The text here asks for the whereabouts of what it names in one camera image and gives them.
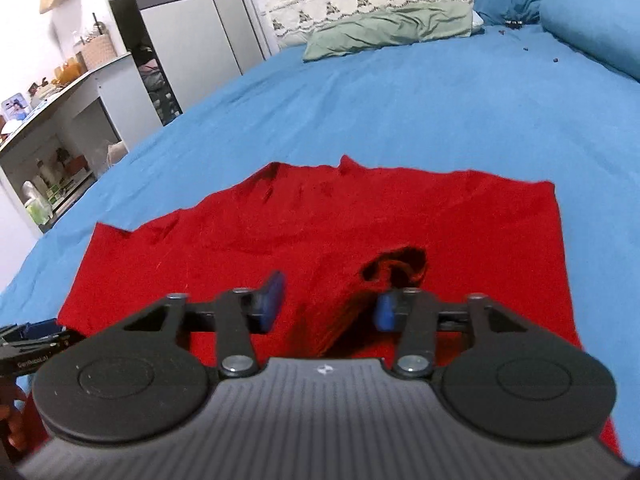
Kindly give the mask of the person left hand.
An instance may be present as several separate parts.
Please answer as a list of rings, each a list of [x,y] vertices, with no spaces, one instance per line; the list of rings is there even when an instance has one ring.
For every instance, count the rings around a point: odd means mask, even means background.
[[[12,460],[23,455],[27,448],[23,413],[16,405],[26,400],[26,393],[13,378],[1,378],[1,445]]]

